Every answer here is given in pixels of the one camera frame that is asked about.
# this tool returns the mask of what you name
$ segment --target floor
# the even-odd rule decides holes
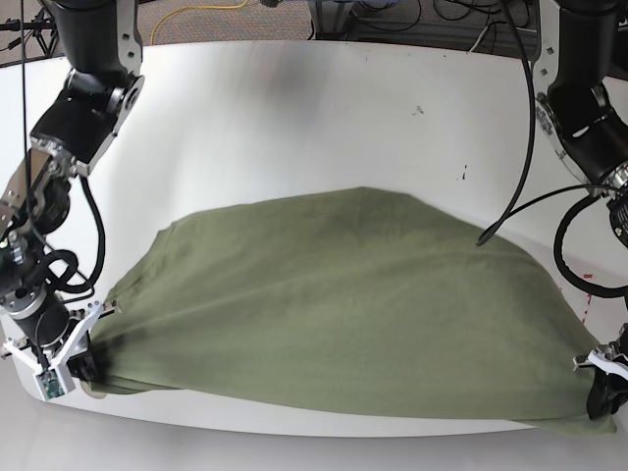
[[[494,5],[497,0],[473,0],[475,3]],[[239,0],[155,0],[142,4],[138,9],[137,26],[144,45],[150,44],[153,28],[165,15],[183,6],[200,5],[237,5]],[[360,15],[395,20],[410,24],[421,14],[421,23],[451,23],[442,19],[435,12],[437,4],[439,12],[448,17],[456,18],[466,12],[465,7],[450,3],[448,0],[399,0],[398,4],[382,12],[361,9]],[[372,0],[370,5],[385,5],[382,0]],[[37,0],[25,0],[26,21],[39,11]],[[511,11],[515,21],[522,23],[525,9],[521,0],[512,0]],[[18,19],[20,17],[20,0],[4,0],[0,2],[0,19]],[[458,21],[462,25],[484,25],[487,16],[479,12],[471,12]],[[235,10],[188,10],[176,14],[164,21],[155,33],[155,44],[171,44],[180,42],[233,41],[233,40],[269,40],[269,39],[307,39],[311,32],[310,13],[304,0],[284,0],[277,8],[267,8],[259,0],[249,0],[244,7]],[[2,51],[9,43],[19,37],[18,32],[0,31],[0,64],[18,61],[21,47]],[[26,55],[40,55],[39,47],[31,39],[26,45]]]

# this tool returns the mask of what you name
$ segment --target green towel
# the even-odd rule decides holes
[[[499,237],[370,188],[193,214],[157,235],[97,324],[107,393],[186,389],[350,414],[591,422],[598,342]]]

